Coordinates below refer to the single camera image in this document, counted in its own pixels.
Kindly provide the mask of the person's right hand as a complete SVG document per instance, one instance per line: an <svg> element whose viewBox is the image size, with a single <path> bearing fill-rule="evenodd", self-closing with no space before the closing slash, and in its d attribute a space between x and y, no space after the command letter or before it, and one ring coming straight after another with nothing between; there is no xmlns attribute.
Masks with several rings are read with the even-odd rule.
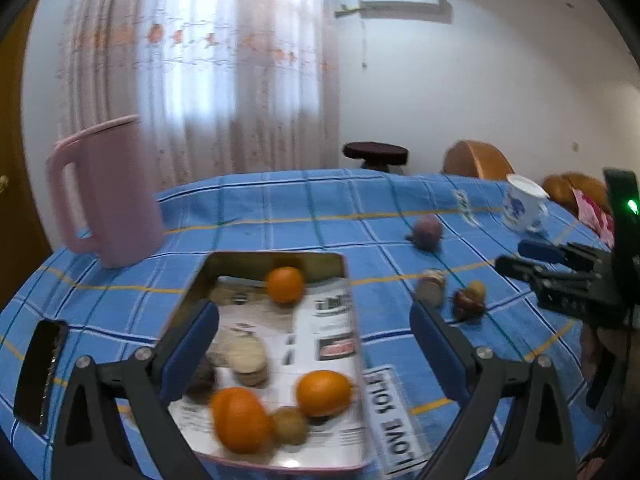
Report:
<svg viewBox="0 0 640 480"><path fill-rule="evenodd" d="M626 358L627 333L620 330L591 328L588 324L584 324L580 333L580 348L582 348L580 356L582 376L587 382L592 382L606 352L611 353L617 361L623 361Z"/></svg>

